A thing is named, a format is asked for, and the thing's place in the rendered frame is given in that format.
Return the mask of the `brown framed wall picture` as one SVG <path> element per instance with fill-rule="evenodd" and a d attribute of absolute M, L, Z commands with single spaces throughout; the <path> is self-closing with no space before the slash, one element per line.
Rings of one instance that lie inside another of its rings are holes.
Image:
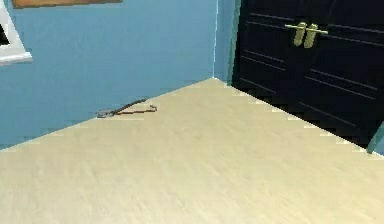
<path fill-rule="evenodd" d="M 121 3 L 123 0 L 12 0 L 16 9 L 72 6 L 87 4 Z"/>

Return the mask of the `thin dark bent rod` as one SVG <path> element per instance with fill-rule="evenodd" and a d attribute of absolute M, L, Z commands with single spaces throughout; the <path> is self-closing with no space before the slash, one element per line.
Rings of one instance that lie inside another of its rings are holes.
<path fill-rule="evenodd" d="M 157 106 L 149 105 L 150 109 L 146 109 L 143 111 L 135 110 L 135 111 L 124 112 L 125 109 L 128 109 L 128 108 L 132 107 L 133 105 L 143 103 L 146 101 L 147 101 L 147 99 L 140 99 L 140 100 L 133 101 L 129 104 L 126 104 L 126 105 L 124 105 L 118 109 L 113 109 L 113 110 L 112 109 L 103 109 L 103 110 L 100 110 L 96 113 L 96 115 L 97 115 L 96 117 L 97 118 L 110 118 L 110 117 L 122 115 L 122 114 L 135 114 L 135 113 L 146 113 L 146 112 L 157 112 L 158 111 Z"/>

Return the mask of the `black room door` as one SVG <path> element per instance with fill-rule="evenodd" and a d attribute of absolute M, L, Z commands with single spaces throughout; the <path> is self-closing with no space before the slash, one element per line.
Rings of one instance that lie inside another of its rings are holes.
<path fill-rule="evenodd" d="M 330 38 L 318 34 L 312 48 L 293 44 L 306 22 L 326 29 L 339 0 L 242 0 L 232 85 L 293 113 L 340 112 L 340 91 L 323 73 L 334 63 Z"/>
<path fill-rule="evenodd" d="M 300 50 L 304 120 L 363 148 L 384 122 L 384 0 L 304 0 L 319 32 Z"/>

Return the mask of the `white framed window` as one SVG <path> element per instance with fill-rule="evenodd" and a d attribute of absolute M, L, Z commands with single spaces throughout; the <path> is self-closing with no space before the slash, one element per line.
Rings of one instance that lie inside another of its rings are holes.
<path fill-rule="evenodd" d="M 0 45 L 0 66 L 32 61 L 32 55 L 26 51 L 5 2 L 6 0 L 0 0 L 0 26 L 9 43 Z"/>

